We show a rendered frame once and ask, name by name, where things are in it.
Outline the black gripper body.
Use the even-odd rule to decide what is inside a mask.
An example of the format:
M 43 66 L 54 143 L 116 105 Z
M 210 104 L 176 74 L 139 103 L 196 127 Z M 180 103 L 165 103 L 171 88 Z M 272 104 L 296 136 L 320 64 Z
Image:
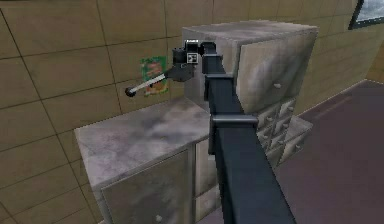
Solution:
M 172 50 L 172 67 L 165 72 L 165 77 L 176 82 L 186 82 L 194 76 L 197 65 L 197 53 L 184 48 Z

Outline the grey stone cabinet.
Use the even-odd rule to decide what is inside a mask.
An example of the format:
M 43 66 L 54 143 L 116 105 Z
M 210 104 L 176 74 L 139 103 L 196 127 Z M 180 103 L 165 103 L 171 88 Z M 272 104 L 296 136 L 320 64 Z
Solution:
M 310 130 L 294 109 L 317 35 L 314 26 L 268 20 L 182 31 L 183 46 L 216 44 L 244 112 L 258 119 L 256 134 L 273 172 Z M 98 224 L 198 224 L 222 212 L 202 67 L 181 83 L 179 98 L 76 130 Z

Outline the dark framed window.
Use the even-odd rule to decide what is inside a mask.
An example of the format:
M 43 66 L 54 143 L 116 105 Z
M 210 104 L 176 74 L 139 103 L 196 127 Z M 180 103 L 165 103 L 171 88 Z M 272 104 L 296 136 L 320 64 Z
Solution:
M 384 24 L 384 0 L 357 0 L 348 29 Z

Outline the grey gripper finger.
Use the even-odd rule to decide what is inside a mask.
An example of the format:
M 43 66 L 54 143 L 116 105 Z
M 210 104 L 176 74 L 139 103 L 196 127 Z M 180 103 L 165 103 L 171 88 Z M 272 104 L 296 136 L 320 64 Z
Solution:
M 166 79 L 166 75 L 165 74 L 161 74 L 161 75 L 158 75 L 154 78 L 151 78 L 149 79 L 148 81 L 145 81 L 135 87 L 127 87 L 124 92 L 125 92 L 125 95 L 128 96 L 128 97 L 134 97 L 136 95 L 136 93 L 143 89 L 143 88 L 146 88 L 148 86 L 151 86 L 157 82 L 160 82 L 162 81 L 163 79 Z

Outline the green red wall poster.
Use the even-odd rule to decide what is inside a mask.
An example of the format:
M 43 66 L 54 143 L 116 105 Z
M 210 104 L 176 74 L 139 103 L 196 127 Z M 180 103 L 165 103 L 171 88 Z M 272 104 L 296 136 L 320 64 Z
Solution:
M 153 79 L 161 75 L 166 69 L 166 57 L 165 56 L 154 56 L 150 58 L 143 58 L 140 61 L 141 74 L 144 81 Z M 168 81 L 163 79 L 148 87 L 144 88 L 144 95 L 158 95 L 168 91 Z

